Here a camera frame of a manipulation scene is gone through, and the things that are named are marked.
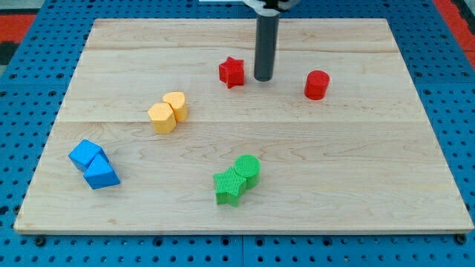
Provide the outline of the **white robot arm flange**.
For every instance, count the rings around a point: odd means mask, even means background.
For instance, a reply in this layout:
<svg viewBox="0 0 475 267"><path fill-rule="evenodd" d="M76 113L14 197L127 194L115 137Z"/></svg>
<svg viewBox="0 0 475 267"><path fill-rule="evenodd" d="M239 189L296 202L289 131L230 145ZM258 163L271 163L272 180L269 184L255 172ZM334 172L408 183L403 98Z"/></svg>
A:
<svg viewBox="0 0 475 267"><path fill-rule="evenodd" d="M299 2L300 0L243 0L243 3L258 15L268 17L285 13Z"/></svg>

